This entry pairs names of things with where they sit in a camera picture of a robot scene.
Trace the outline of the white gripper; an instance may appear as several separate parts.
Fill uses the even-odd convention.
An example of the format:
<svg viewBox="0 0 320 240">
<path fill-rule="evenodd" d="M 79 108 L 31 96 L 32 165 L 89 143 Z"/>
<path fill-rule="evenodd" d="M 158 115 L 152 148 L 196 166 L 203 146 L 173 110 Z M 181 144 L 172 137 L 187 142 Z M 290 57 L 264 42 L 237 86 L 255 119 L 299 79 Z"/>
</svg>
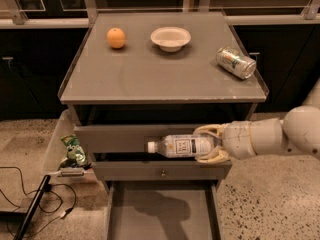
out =
<svg viewBox="0 0 320 240">
<path fill-rule="evenodd" d="M 208 124 L 194 130 L 194 134 L 208 134 L 222 137 L 224 149 L 237 159 L 251 158 L 256 155 L 251 141 L 250 123 L 234 121 L 230 124 Z M 196 158 L 199 163 L 217 164 L 229 160 L 229 154 L 221 146 L 215 147 L 207 155 Z"/>
</svg>

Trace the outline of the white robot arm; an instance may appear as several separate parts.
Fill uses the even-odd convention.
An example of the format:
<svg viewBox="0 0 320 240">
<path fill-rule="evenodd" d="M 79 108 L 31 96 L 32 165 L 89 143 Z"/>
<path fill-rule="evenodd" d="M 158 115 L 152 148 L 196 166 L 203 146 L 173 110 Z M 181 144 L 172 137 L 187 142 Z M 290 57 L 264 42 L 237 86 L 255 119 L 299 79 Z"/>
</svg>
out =
<svg viewBox="0 0 320 240">
<path fill-rule="evenodd" d="M 261 155 L 308 154 L 320 158 L 320 109 L 313 106 L 295 107 L 282 120 L 208 124 L 196 128 L 194 133 L 221 140 L 208 154 L 196 157 L 197 162 L 205 164 Z"/>
</svg>

